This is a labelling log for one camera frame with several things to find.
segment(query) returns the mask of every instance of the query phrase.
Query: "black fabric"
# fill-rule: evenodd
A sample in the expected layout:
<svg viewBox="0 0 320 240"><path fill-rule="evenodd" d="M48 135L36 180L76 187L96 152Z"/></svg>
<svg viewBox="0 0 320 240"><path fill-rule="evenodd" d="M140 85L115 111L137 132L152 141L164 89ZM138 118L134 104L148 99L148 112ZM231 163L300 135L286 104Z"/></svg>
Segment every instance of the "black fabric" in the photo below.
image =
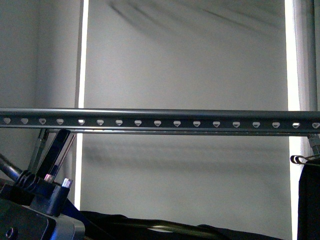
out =
<svg viewBox="0 0 320 240"><path fill-rule="evenodd" d="M92 211L81 211L81 213L102 228L105 232L117 240L204 240L205 238L188 236L179 233L158 232L138 227L128 227L110 224L109 222L116 218L125 218L123 215L108 215ZM199 225L199 227L218 231L231 240L280 240L270 236L256 233L235 231L224 228L217 228L208 225Z"/></svg>
<svg viewBox="0 0 320 240"><path fill-rule="evenodd" d="M320 239L320 160L309 161L299 181L298 240Z"/></svg>

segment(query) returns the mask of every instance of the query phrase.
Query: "silver knob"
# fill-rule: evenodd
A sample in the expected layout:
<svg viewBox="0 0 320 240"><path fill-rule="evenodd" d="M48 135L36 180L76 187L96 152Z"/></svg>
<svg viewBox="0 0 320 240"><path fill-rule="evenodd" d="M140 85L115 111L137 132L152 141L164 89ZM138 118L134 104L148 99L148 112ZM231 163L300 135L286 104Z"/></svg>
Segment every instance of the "silver knob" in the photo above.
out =
<svg viewBox="0 0 320 240"><path fill-rule="evenodd" d="M73 181L71 179L65 178L63 180L62 187L69 189L69 188L71 188L72 182Z"/></svg>
<svg viewBox="0 0 320 240"><path fill-rule="evenodd" d="M45 177L44 177L44 180L45 180L46 182L48 182L48 183L52 183L52 182L54 181L54 179L55 179L55 176L53 176L53 175L51 175L51 174L47 174L47 175L45 175Z"/></svg>

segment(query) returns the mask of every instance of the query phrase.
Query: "gray metal bar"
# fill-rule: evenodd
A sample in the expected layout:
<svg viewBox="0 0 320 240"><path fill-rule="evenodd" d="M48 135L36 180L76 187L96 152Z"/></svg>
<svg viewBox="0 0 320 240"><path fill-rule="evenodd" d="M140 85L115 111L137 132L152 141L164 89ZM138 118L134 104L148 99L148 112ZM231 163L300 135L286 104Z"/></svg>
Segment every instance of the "gray metal bar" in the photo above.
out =
<svg viewBox="0 0 320 240"><path fill-rule="evenodd" d="M35 143L31 161L28 166L28 170L35 174L38 170L39 161L42 156L42 152L46 147L49 131L45 128L41 128L38 139Z"/></svg>
<svg viewBox="0 0 320 240"><path fill-rule="evenodd" d="M320 133L320 112L0 108L0 128L108 134L307 136Z"/></svg>

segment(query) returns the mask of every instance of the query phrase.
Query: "metal rail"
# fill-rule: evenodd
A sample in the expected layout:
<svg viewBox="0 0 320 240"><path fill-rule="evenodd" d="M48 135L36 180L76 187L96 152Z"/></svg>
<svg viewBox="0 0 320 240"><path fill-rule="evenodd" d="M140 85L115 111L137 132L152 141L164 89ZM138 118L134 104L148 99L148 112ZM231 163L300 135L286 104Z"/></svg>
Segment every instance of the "metal rail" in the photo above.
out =
<svg viewBox="0 0 320 240"><path fill-rule="evenodd" d="M307 136L320 133L320 112L0 108L0 128L107 134Z"/></svg>

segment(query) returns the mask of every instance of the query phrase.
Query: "black cable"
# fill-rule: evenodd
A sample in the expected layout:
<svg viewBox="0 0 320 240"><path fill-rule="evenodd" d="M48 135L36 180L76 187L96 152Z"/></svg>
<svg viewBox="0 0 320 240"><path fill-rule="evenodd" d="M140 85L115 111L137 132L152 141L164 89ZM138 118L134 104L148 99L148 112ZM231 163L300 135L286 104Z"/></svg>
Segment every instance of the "black cable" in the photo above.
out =
<svg viewBox="0 0 320 240"><path fill-rule="evenodd" d="M20 177L22 170L13 165L4 155L0 153L0 170L14 182Z"/></svg>

